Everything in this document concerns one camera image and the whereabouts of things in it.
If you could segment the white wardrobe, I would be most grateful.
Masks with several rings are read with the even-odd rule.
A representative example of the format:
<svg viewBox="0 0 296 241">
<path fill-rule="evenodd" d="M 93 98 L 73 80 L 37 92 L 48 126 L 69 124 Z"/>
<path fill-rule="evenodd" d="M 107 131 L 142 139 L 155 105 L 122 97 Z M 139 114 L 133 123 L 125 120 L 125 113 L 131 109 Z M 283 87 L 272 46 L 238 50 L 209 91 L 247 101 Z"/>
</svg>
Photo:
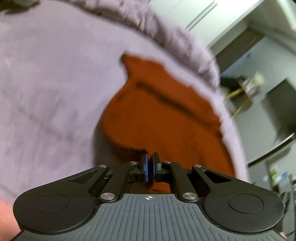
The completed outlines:
<svg viewBox="0 0 296 241">
<path fill-rule="evenodd" d="M 258 7 L 262 1 L 149 1 L 166 20 L 212 46 L 230 29 Z"/>
</svg>

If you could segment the crumpled purple duvet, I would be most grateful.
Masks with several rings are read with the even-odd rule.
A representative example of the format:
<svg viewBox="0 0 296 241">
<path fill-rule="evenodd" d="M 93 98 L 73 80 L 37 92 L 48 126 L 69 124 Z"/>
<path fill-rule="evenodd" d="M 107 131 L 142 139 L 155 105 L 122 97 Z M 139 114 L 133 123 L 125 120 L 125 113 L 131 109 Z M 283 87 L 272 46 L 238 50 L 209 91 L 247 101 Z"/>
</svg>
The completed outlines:
<svg viewBox="0 0 296 241">
<path fill-rule="evenodd" d="M 193 70 L 210 87 L 216 90 L 220 86 L 220 72 L 213 53 L 187 31 L 159 16 L 147 1 L 70 1 L 70 3 L 138 30 Z"/>
</svg>

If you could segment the rust red knit sweater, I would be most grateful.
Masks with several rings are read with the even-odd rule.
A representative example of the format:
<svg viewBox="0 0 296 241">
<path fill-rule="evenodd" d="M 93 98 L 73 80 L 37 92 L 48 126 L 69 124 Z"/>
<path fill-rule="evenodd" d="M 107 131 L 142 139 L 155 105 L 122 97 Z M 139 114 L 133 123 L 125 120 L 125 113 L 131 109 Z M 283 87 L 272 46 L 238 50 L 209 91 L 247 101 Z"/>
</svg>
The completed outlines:
<svg viewBox="0 0 296 241">
<path fill-rule="evenodd" d="M 234 177 L 221 122 L 211 104 L 156 62 L 123 54 L 127 81 L 108 103 L 101 129 L 125 162 L 143 153 L 190 169 L 200 164 Z"/>
</svg>

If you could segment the yellow side table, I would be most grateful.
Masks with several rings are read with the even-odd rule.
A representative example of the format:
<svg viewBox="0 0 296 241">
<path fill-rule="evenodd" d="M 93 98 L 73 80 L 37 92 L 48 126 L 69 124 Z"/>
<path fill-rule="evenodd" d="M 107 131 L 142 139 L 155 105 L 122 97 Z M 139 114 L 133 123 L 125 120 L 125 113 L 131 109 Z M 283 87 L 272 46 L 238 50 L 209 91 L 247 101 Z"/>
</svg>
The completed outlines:
<svg viewBox="0 0 296 241">
<path fill-rule="evenodd" d="M 259 94 L 265 82 L 266 78 L 259 71 L 255 72 L 252 77 L 238 79 L 239 88 L 226 95 L 226 100 L 231 100 L 236 107 L 232 115 L 233 118 L 252 106 L 254 97 Z"/>
</svg>

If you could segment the black clothes pile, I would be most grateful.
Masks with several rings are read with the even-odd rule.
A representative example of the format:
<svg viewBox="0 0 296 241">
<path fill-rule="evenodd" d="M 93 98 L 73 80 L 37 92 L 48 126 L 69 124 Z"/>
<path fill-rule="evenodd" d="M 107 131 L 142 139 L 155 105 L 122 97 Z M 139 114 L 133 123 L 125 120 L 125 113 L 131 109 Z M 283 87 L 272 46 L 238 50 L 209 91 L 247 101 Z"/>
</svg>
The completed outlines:
<svg viewBox="0 0 296 241">
<path fill-rule="evenodd" d="M 240 77 L 227 77 L 222 76 L 220 80 L 220 85 L 229 89 L 230 92 L 234 92 L 241 88 L 239 81 L 245 80 L 243 76 Z"/>
</svg>

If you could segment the purple bed sheet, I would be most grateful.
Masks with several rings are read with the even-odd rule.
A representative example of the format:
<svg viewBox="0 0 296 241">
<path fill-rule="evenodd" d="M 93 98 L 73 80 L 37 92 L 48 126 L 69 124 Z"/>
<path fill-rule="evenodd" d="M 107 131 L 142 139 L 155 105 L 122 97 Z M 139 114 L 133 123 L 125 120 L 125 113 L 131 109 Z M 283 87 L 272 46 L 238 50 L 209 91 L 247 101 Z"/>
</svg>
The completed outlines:
<svg viewBox="0 0 296 241">
<path fill-rule="evenodd" d="M 161 63 L 212 105 L 238 178 L 249 180 L 221 93 L 138 30 L 63 1 L 1 8 L 1 200 L 118 160 L 95 128 L 125 84 L 124 52 Z"/>
</svg>

